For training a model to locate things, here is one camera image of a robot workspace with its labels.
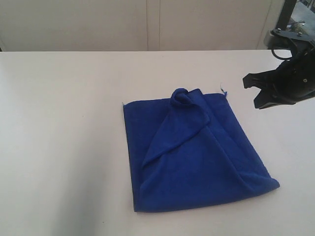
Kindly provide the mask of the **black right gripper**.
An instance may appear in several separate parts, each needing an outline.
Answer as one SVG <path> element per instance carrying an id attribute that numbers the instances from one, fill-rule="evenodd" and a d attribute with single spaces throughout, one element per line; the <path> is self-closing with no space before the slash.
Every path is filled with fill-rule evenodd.
<path id="1" fill-rule="evenodd" d="M 289 50 L 291 57 L 275 70 L 249 73 L 243 78 L 245 89 L 261 89 L 253 100 L 256 109 L 294 105 L 315 96 L 314 44 L 294 43 L 283 49 Z"/>

